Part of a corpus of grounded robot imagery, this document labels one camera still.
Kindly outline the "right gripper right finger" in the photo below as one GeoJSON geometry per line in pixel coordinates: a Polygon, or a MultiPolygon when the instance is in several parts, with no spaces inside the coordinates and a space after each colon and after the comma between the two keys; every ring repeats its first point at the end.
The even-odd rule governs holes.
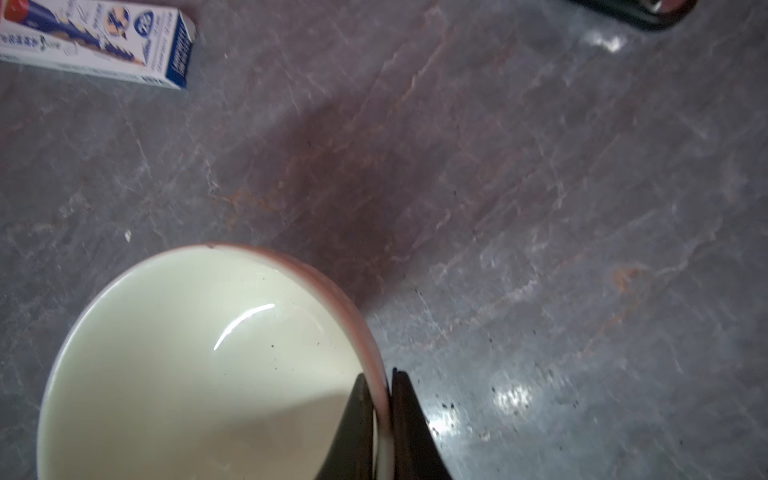
{"type": "Polygon", "coordinates": [[[392,371],[391,410],[395,478],[451,480],[410,377],[398,369],[392,371]]]}

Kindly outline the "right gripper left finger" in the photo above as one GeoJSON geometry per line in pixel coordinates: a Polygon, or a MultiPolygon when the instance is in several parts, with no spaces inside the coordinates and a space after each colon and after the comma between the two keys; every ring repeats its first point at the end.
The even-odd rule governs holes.
{"type": "Polygon", "coordinates": [[[372,480],[374,406],[366,378],[359,374],[316,480],[372,480]]]}

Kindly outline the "cream bowl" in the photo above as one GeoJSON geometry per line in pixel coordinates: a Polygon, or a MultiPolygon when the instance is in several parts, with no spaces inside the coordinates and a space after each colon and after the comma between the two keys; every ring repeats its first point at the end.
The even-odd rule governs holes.
{"type": "Polygon", "coordinates": [[[316,269],[260,248],[193,245],[121,274],[53,364],[41,479],[313,479],[355,385],[374,479],[395,475],[389,386],[365,320],[316,269]]]}

